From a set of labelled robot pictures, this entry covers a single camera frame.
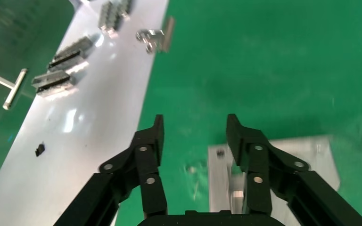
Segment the screw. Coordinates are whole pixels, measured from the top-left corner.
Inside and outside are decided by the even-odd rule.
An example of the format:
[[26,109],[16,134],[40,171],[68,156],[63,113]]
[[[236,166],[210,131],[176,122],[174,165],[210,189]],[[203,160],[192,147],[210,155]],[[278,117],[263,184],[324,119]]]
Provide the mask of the screw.
[[253,180],[258,184],[263,183],[263,179],[261,177],[254,177]]
[[155,182],[155,179],[154,178],[148,178],[147,180],[146,180],[146,183],[148,184],[148,185],[151,185],[151,184],[153,184]]
[[304,164],[301,163],[301,162],[299,162],[299,161],[296,161],[296,162],[295,162],[295,166],[297,166],[297,167],[303,167]]
[[217,150],[217,158],[222,158],[222,157],[224,157],[224,150],[223,149]]
[[105,170],[109,170],[109,169],[113,168],[113,165],[112,164],[106,164],[103,168]]

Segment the metal bracket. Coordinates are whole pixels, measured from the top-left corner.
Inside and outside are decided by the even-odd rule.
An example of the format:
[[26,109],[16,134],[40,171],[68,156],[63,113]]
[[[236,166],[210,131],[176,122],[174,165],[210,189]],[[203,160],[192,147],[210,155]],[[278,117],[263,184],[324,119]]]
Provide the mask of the metal bracket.
[[168,52],[174,25],[175,19],[171,16],[167,19],[164,30],[141,29],[136,33],[136,38],[138,41],[147,44],[146,52],[149,54],[155,52]]

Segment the glass panel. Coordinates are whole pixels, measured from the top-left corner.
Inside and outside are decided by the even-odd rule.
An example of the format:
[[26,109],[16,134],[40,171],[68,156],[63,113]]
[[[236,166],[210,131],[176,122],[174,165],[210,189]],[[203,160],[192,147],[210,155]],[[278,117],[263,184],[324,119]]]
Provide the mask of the glass panel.
[[0,76],[15,83],[29,69],[9,111],[2,105],[10,89],[0,85],[0,167],[35,96],[30,82],[46,71],[73,14],[66,0],[0,0]]

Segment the bolt hole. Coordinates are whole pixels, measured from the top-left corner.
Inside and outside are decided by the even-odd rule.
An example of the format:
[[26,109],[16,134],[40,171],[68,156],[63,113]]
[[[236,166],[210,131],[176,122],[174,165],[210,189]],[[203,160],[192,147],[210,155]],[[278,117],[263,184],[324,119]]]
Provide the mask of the bolt hole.
[[223,158],[225,155],[225,151],[223,149],[217,150],[217,158]]

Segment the small black part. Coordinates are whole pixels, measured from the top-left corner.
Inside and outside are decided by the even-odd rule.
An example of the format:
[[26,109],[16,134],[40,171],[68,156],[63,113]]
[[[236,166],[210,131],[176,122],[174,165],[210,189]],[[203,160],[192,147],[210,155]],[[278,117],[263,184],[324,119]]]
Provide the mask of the small black part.
[[40,145],[38,145],[38,148],[37,148],[37,150],[35,151],[35,155],[38,157],[38,156],[40,156],[44,151],[45,151],[45,145],[44,145],[44,144],[40,144]]

